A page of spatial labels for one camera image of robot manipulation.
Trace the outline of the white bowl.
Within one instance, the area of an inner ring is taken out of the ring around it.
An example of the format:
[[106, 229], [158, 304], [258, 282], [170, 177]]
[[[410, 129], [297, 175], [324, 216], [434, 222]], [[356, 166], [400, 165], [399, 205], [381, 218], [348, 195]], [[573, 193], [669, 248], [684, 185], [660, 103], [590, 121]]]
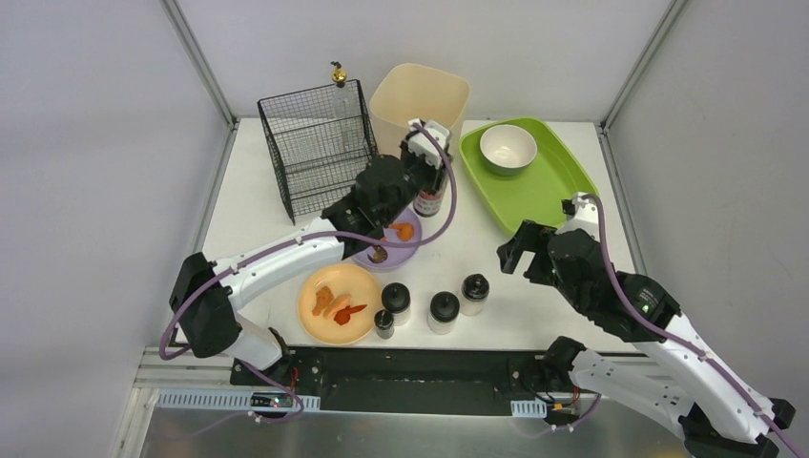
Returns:
[[487, 128], [479, 147], [487, 169], [500, 177], [513, 177], [521, 174], [537, 158], [538, 145], [525, 129], [498, 124]]

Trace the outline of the red label sauce bottle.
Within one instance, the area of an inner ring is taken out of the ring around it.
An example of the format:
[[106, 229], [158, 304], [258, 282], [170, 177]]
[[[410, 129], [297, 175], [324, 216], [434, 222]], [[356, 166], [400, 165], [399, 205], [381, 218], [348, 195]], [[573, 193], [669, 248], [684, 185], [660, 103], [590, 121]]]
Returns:
[[446, 189], [446, 177], [438, 177], [428, 184], [413, 200], [414, 212], [423, 218], [431, 218], [441, 209]]

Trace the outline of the black lid spice jar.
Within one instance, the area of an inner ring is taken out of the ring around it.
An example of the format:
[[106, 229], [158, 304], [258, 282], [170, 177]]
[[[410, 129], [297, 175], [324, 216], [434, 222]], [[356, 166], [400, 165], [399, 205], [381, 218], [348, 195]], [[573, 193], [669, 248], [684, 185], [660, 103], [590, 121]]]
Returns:
[[408, 322], [411, 316], [411, 297], [409, 289], [400, 282], [386, 285], [381, 294], [382, 305], [393, 316], [393, 324], [401, 326]]

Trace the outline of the clear glass oil bottle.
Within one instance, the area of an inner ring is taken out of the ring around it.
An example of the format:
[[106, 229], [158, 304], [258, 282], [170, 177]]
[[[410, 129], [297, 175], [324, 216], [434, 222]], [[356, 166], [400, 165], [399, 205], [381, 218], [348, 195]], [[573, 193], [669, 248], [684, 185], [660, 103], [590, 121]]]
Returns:
[[352, 93], [347, 86], [347, 72], [342, 67], [342, 64], [339, 61], [331, 61], [330, 65], [333, 67], [331, 79], [334, 83], [331, 105], [334, 117], [338, 120], [342, 149], [347, 152], [351, 149], [353, 143], [350, 126], [350, 120], [354, 112]]

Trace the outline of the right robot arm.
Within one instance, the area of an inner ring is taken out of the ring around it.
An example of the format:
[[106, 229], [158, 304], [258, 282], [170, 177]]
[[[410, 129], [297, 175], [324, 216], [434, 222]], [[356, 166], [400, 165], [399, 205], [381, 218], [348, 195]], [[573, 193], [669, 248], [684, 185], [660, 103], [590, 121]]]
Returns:
[[786, 400], [744, 384], [698, 336], [659, 282], [616, 270], [601, 227], [554, 229], [524, 221], [497, 249], [502, 272], [525, 253], [525, 278], [551, 286], [588, 321], [668, 372], [656, 381], [560, 336], [540, 361], [545, 376], [605, 396], [668, 429], [693, 457], [776, 457], [795, 417]]

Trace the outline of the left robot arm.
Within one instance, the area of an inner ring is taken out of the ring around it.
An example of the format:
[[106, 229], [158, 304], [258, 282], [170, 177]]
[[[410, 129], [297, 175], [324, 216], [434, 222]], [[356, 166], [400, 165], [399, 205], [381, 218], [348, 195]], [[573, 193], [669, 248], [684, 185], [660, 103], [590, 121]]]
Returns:
[[451, 169], [450, 156], [379, 156], [351, 191], [307, 226], [246, 253], [207, 260], [201, 252], [181, 264], [168, 304], [173, 317], [161, 337], [162, 359], [186, 352], [219, 354], [265, 370], [281, 357], [280, 339], [266, 327], [238, 321], [249, 302], [299, 274], [337, 263], [372, 245], [398, 247], [384, 228], [425, 190], [428, 174]]

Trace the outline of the black lid seasoning jar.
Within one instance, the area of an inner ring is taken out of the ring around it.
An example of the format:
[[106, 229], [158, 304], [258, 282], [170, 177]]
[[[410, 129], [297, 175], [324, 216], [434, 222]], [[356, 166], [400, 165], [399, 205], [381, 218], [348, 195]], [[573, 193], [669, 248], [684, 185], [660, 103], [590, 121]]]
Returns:
[[456, 295], [448, 291], [436, 293], [430, 300], [427, 324], [432, 332], [448, 334], [460, 315], [460, 302]]

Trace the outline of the glossy lid spice jar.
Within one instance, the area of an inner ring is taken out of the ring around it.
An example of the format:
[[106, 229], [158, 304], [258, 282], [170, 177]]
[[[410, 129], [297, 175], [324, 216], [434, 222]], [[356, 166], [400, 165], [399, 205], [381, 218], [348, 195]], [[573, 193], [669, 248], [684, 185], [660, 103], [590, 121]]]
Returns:
[[469, 317], [480, 314], [489, 291], [489, 282], [483, 274], [475, 273], [465, 277], [460, 288], [460, 313]]

